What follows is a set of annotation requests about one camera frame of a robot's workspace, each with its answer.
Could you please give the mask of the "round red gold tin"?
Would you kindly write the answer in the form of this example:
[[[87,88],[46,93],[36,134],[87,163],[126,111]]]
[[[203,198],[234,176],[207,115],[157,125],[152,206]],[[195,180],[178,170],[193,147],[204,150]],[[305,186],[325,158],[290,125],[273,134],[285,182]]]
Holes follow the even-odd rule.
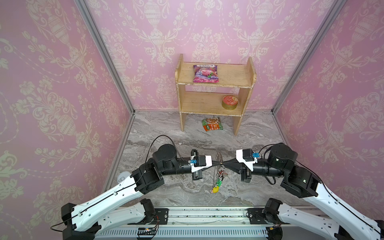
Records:
[[[229,111],[236,109],[238,106],[238,103],[239,103],[239,100],[235,96],[228,95],[222,98],[222,107]]]

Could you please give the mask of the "aluminium corner post right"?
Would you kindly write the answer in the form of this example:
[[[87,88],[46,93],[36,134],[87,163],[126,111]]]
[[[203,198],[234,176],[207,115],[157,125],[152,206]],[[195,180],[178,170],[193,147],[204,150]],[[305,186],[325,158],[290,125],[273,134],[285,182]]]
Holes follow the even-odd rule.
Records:
[[[293,89],[296,81],[299,79],[299,76],[304,71],[306,65],[308,64],[308,62],[316,52],[317,48],[321,44],[323,38],[326,36],[328,30],[330,29],[333,22],[336,20],[337,16],[339,15],[340,11],[342,10],[346,2],[347,2],[346,0],[333,1],[329,11],[325,15],[319,28],[315,32],[314,37],[312,38],[310,44],[306,48],[304,54],[299,60],[299,63],[297,64],[287,84],[285,85],[280,96],[278,97],[274,107],[271,109],[271,113],[274,117],[277,116],[279,109],[282,107],[290,91]]]

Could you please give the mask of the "aluminium corner post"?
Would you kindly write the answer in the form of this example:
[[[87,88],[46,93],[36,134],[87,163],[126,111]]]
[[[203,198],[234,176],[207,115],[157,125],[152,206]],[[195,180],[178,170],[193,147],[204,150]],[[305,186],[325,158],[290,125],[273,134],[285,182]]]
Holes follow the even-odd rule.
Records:
[[[114,81],[129,113],[131,116],[135,114],[135,110],[133,108],[133,104],[128,96],[128,93],[123,85],[123,82],[119,76],[119,73],[113,63],[112,57],[107,49],[106,44],[104,43],[104,40],[102,38],[102,34],[100,30],[97,27],[97,24],[89,10],[89,7],[87,6],[87,2],[84,0],[75,0],[75,4],[91,34],[92,39],[95,42],[95,45],[97,49],[99,50],[101,57],[103,58],[103,61],[106,65],[106,68],[108,69],[112,80]]]
[[[280,96],[278,97],[274,107],[271,109],[271,113],[274,117],[277,116],[279,109],[282,107],[290,91],[293,89],[296,81],[299,79],[299,76],[304,71],[306,65],[308,64],[308,62],[316,52],[317,48],[321,44],[323,38],[326,36],[328,30],[330,29],[333,22],[336,20],[337,16],[339,15],[340,11],[342,10],[346,2],[347,2],[346,0],[333,1],[329,11],[325,15],[319,28],[315,32],[314,37],[312,38],[310,44],[306,48],[304,54],[299,60],[299,63],[297,64],[287,84],[285,85]]]

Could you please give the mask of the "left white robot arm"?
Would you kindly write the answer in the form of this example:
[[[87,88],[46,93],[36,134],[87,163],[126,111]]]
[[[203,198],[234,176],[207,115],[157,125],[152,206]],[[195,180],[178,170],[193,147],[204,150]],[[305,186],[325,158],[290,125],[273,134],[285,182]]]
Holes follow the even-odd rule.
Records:
[[[151,200],[141,199],[126,208],[123,205],[161,187],[166,175],[191,173],[193,179],[198,180],[202,178],[203,169],[219,165],[212,156],[199,155],[197,150],[192,150],[190,158],[179,158],[177,154],[174,145],[162,145],[150,159],[115,187],[85,203],[62,206],[63,239],[93,240],[122,225],[149,224],[156,215]]]

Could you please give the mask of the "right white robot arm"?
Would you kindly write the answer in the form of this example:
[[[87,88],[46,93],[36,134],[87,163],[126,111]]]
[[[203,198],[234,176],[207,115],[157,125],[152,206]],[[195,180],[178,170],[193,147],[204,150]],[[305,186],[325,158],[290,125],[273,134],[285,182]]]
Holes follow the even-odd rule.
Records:
[[[257,157],[251,149],[237,150],[236,158],[223,162],[225,168],[249,182],[253,175],[281,177],[288,193],[314,205],[327,215],[321,218],[294,209],[270,198],[263,210],[269,223],[291,224],[327,240],[382,240],[384,222],[372,220],[337,197],[321,178],[304,166],[296,165],[298,154],[284,143],[270,145],[268,158]]]

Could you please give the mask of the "pink snack packet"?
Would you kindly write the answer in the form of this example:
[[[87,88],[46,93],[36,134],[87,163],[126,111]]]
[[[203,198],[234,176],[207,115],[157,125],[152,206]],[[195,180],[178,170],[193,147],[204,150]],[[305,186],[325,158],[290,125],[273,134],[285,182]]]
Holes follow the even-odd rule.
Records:
[[[194,83],[218,83],[217,65],[194,65]]]

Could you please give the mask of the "green orange snack packet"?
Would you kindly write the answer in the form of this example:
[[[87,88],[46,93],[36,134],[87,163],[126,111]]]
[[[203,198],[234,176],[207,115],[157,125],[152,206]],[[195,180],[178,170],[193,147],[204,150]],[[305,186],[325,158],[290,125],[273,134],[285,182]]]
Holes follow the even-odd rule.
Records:
[[[202,126],[206,132],[223,130],[223,126],[219,117],[205,118],[202,120]]]

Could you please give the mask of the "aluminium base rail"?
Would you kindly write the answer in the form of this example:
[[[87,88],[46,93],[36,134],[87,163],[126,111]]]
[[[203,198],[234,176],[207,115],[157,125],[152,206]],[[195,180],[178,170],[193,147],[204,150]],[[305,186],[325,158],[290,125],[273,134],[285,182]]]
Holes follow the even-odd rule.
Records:
[[[334,240],[340,226],[309,208],[284,206],[283,220],[270,223],[256,207],[167,207],[147,225],[101,230],[97,240]]]

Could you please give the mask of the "aluminium corner post left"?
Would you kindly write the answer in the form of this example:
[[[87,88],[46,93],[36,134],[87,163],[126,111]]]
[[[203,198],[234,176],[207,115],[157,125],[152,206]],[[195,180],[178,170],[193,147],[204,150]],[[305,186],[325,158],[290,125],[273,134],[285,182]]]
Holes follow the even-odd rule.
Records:
[[[97,27],[97,24],[89,10],[89,7],[87,6],[87,2],[84,0],[75,0],[75,4],[91,34],[92,39],[95,42],[95,45],[97,49],[99,50],[101,57],[103,58],[103,61],[106,65],[106,68],[108,69],[112,80],[114,81],[129,113],[131,116],[135,114],[135,110],[133,108],[133,104],[128,96],[128,93],[123,85],[123,82],[119,76],[119,73],[113,63],[112,57],[107,49],[106,44],[104,43],[104,40],[102,38],[102,34],[100,30]]]

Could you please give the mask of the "wooden two-tier shelf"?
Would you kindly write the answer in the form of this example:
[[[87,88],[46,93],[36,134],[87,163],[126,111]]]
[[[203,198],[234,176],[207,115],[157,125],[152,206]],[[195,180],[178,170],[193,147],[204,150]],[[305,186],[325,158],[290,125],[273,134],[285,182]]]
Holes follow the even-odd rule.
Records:
[[[181,131],[185,129],[188,114],[213,115],[233,117],[234,135],[237,135],[257,81],[253,58],[249,57],[245,65],[217,64],[219,74],[217,84],[194,83],[193,66],[196,64],[185,62],[183,54],[180,54],[175,70]],[[238,106],[234,110],[226,110],[222,107],[225,94],[191,92],[186,90],[186,86],[239,89],[239,93],[235,95]]]

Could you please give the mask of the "yellow key tag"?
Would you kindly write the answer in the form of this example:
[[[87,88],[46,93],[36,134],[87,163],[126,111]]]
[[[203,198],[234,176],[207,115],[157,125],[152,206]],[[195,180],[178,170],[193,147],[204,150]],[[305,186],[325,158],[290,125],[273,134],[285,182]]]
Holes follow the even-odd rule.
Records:
[[[215,186],[215,187],[213,187],[213,189],[212,189],[212,193],[218,193],[218,192],[219,192],[219,189],[220,189],[219,186]]]

